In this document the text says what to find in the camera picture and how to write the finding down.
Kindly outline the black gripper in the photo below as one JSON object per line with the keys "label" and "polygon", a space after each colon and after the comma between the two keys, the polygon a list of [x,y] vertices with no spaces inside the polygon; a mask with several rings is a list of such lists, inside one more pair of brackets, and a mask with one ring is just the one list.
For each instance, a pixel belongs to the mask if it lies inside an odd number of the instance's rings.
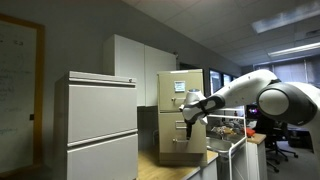
{"label": "black gripper", "polygon": [[196,122],[195,121],[187,121],[187,120],[184,120],[184,122],[186,124],[186,139],[190,140],[191,135],[192,135],[192,127]]}

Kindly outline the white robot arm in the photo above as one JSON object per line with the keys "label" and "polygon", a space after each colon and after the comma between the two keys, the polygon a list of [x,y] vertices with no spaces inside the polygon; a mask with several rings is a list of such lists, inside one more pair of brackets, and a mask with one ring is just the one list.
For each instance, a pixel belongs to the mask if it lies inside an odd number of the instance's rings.
{"label": "white robot arm", "polygon": [[320,155],[320,89],[303,82],[282,82],[269,70],[240,76],[213,95],[186,103],[181,110],[185,122],[192,126],[215,110],[253,102],[272,120],[307,128],[313,151]]}

